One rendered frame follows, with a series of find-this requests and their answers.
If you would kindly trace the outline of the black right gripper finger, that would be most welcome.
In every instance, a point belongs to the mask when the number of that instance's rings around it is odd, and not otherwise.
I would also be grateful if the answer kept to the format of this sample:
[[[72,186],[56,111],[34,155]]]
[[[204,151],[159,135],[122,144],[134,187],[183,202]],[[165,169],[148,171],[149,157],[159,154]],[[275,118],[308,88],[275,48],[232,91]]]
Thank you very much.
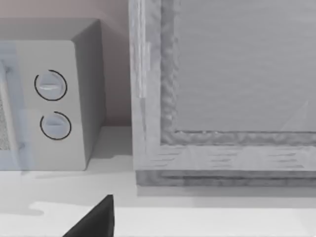
[[[114,237],[114,196],[106,195],[62,237]]]

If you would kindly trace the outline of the microwave knob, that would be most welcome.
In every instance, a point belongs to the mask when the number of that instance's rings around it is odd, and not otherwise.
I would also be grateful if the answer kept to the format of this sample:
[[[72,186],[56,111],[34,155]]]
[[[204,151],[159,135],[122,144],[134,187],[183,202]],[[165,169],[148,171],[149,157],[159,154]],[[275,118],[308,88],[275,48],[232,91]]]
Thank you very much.
[[[39,125],[47,138],[56,141],[67,138],[72,131],[70,119],[58,111],[42,116]]]
[[[68,85],[61,73],[48,70],[34,79],[37,94],[46,101],[61,100],[67,93]]]

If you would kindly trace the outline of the pale microwave oven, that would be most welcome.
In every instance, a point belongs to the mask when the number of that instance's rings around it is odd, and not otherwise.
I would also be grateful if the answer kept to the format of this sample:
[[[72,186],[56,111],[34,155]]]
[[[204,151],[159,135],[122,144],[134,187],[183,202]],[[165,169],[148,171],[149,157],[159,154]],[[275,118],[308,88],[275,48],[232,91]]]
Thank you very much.
[[[85,170],[105,119],[101,23],[93,18],[0,18],[0,171]],[[68,90],[46,101],[37,75],[58,71]],[[71,121],[60,141],[40,129],[54,111]]]

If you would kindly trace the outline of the grey cabinet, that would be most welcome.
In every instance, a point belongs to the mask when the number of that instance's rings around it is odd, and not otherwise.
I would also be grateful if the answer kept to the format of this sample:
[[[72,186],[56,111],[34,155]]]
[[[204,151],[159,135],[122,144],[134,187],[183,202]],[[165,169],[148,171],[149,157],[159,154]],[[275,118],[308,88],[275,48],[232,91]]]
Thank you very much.
[[[316,0],[129,0],[140,186],[316,187]]]

